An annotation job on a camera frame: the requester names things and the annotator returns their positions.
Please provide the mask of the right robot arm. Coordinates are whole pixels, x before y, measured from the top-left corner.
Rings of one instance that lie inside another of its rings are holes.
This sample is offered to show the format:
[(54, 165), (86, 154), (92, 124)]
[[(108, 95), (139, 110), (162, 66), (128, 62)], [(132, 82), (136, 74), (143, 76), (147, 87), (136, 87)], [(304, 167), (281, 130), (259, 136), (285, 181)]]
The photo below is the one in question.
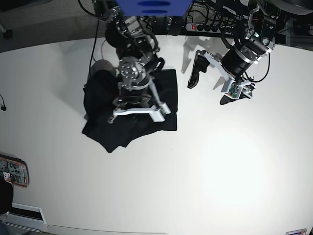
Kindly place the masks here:
[(142, 108), (161, 109), (153, 79), (165, 64), (158, 57), (158, 41), (140, 17), (126, 16), (113, 0), (94, 0), (96, 16), (106, 22), (105, 37), (116, 49), (119, 58), (118, 96), (113, 104), (118, 109), (130, 109), (135, 105)]

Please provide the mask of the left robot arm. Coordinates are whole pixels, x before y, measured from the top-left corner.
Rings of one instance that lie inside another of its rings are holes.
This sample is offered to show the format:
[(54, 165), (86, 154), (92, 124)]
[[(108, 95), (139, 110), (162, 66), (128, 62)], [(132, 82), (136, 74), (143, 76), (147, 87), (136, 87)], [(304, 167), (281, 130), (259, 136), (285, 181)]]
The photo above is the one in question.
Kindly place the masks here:
[(214, 65), (225, 79), (221, 105), (251, 99), (256, 84), (261, 80), (248, 76), (246, 71), (262, 58), (270, 57), (275, 47), (274, 33), (279, 14), (280, 10), (273, 4), (255, 1), (247, 23), (221, 30), (220, 38), (228, 49), (224, 56), (207, 50), (196, 51), (187, 87), (194, 88), (199, 82), (200, 72), (205, 73), (208, 66)]

